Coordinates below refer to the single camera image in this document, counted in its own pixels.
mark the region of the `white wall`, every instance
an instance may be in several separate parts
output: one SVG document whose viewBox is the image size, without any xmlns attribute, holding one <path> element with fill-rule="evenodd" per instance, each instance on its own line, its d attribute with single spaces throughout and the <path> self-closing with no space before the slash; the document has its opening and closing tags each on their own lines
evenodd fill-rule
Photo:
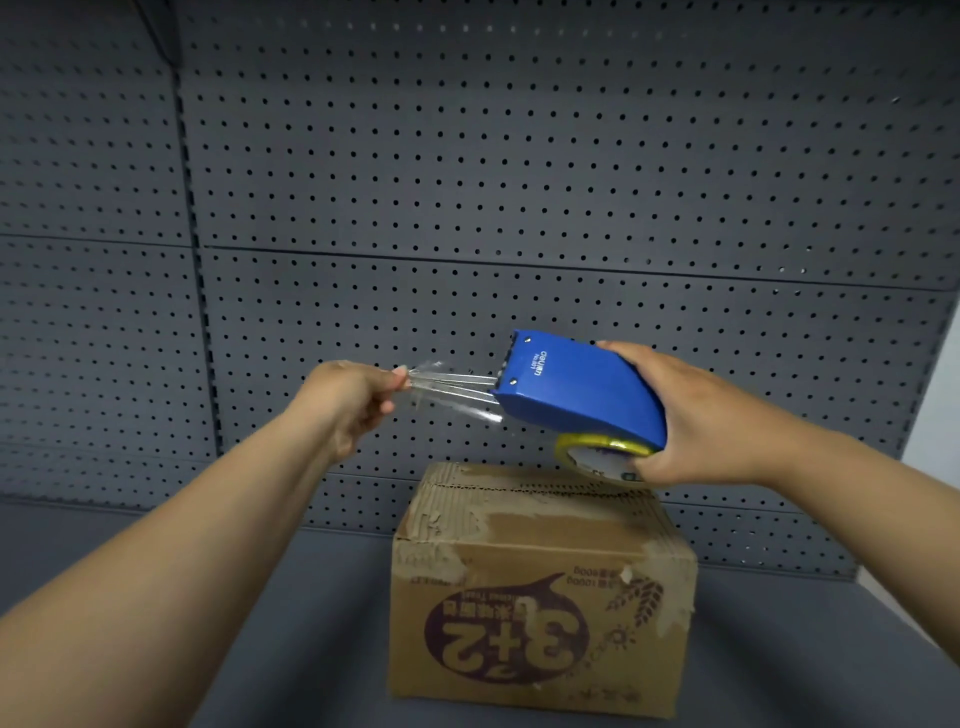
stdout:
<svg viewBox="0 0 960 728">
<path fill-rule="evenodd" d="M 954 316 L 920 413 L 910 432 L 902 460 L 907 465 L 960 488 L 960 316 Z M 865 569 L 856 582 L 895 614 L 929 637 L 897 601 Z"/>
</svg>

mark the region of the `forearm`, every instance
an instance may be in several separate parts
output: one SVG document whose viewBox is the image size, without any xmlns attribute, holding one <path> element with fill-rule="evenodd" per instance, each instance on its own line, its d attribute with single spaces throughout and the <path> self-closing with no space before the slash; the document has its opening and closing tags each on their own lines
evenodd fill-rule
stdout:
<svg viewBox="0 0 960 728">
<path fill-rule="evenodd" d="M 778 483 L 960 663 L 960 492 L 823 431 Z"/>
<path fill-rule="evenodd" d="M 11 725 L 185 724 L 325 470 L 324 427 L 281 415 L 0 620 Z"/>
</svg>

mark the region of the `box flap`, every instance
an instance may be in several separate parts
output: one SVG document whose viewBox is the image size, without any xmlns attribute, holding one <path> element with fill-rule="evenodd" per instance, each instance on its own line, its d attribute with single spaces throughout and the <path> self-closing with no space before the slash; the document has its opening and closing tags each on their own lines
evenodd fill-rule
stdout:
<svg viewBox="0 0 960 728">
<path fill-rule="evenodd" d="M 427 469 L 396 537 L 696 560 L 650 491 L 566 471 L 467 463 Z"/>
</svg>

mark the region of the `left hand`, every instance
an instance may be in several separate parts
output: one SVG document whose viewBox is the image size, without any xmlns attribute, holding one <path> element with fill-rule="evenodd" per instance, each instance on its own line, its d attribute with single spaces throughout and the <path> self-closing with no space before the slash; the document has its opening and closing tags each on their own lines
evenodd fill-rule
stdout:
<svg viewBox="0 0 960 728">
<path fill-rule="evenodd" d="M 403 367 L 387 372 L 352 361 L 327 361 L 306 378 L 287 412 L 322 426 L 322 455 L 330 465 L 353 454 L 360 437 L 394 411 L 390 397 L 406 386 Z"/>
</svg>

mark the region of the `hand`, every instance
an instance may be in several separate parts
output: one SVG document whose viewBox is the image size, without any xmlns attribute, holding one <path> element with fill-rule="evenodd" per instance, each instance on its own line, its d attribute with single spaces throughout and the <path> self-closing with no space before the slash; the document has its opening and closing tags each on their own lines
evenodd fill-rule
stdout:
<svg viewBox="0 0 960 728">
<path fill-rule="evenodd" d="M 833 433 L 650 347 L 598 342 L 633 364 L 666 410 L 666 449 L 635 461 L 650 485 L 739 483 L 777 488 Z"/>
<path fill-rule="evenodd" d="M 350 457 L 361 436 L 394 411 L 390 397 L 408 385 L 407 371 L 386 372 L 352 361 L 328 361 L 316 367 L 287 407 L 308 426 L 320 425 L 320 459 L 326 465 Z"/>
</svg>

